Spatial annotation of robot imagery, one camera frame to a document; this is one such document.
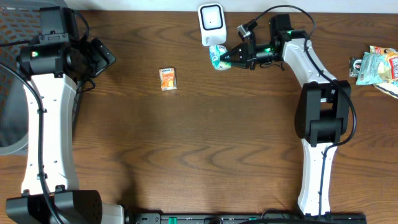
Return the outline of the teal tissue packet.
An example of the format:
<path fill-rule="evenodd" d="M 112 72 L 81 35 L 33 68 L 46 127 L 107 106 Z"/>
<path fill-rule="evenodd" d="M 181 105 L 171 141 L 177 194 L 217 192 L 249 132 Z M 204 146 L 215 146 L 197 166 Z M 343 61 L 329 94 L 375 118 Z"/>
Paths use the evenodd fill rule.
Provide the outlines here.
<path fill-rule="evenodd" d="M 228 70 L 231 68 L 231 64 L 228 62 L 221 61 L 221 56 L 227 53 L 228 50 L 223 45 L 211 45 L 209 46 L 209 54 L 211 59 L 211 64 L 215 70 Z"/>

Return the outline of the orange tissue packet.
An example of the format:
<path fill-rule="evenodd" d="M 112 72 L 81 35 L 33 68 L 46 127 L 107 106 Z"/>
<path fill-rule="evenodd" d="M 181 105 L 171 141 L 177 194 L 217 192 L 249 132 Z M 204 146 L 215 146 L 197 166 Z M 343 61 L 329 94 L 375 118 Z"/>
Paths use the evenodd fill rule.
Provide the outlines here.
<path fill-rule="evenodd" d="M 159 70 L 161 90 L 175 90 L 177 89 L 177 78 L 174 68 L 163 68 Z"/>

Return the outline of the teal plastic-wrapped packet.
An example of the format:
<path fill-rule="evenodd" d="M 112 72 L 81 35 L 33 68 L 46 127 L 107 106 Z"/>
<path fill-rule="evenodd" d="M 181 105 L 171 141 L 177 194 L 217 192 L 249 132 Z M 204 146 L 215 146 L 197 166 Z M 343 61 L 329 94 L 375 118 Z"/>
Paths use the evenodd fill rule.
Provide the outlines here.
<path fill-rule="evenodd" d="M 390 69 L 385 55 L 365 53 L 356 84 L 373 85 L 382 83 L 388 78 Z"/>

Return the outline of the cream snack bag blue trim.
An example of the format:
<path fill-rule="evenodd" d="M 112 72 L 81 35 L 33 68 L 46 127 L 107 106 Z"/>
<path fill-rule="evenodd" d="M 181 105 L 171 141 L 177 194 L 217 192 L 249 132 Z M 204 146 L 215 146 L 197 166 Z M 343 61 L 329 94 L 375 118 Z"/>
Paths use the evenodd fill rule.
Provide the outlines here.
<path fill-rule="evenodd" d="M 377 69 L 382 82 L 374 84 L 374 87 L 393 98 L 397 98 L 397 50 L 372 45 L 369 46 L 369 49 L 372 54 L 381 55 L 382 59 Z"/>

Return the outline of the black-white right robot arm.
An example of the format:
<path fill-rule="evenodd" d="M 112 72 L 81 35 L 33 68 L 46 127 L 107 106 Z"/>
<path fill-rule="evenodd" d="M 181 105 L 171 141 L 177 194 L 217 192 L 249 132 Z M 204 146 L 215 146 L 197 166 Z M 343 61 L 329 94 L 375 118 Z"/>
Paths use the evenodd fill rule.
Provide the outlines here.
<path fill-rule="evenodd" d="M 242 44 L 221 55 L 221 61 L 251 70 L 256 65 L 286 63 L 293 71 L 301 86 L 294 126 L 303 147 L 303 177 L 297 204 L 303 216 L 325 218 L 330 212 L 333 158 L 347 130 L 352 106 L 351 86 L 325 68 L 313 50 L 310 34 L 293 29 L 288 14 L 270 18 L 268 44 L 257 44 L 256 26 L 256 20 L 241 24 L 237 31 Z"/>

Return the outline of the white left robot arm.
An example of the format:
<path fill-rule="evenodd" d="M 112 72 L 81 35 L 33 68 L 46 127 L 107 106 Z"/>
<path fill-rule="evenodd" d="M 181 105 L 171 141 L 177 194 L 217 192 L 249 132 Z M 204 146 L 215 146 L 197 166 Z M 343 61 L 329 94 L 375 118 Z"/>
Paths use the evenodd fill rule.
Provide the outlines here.
<path fill-rule="evenodd" d="M 84 84 L 115 62 L 99 39 L 80 35 L 78 11 L 40 9 L 41 33 L 17 58 L 14 75 L 28 103 L 27 167 L 21 196 L 6 201 L 16 223 L 130 223 L 119 204 L 104 203 L 96 190 L 82 190 L 73 159 L 73 107 Z"/>

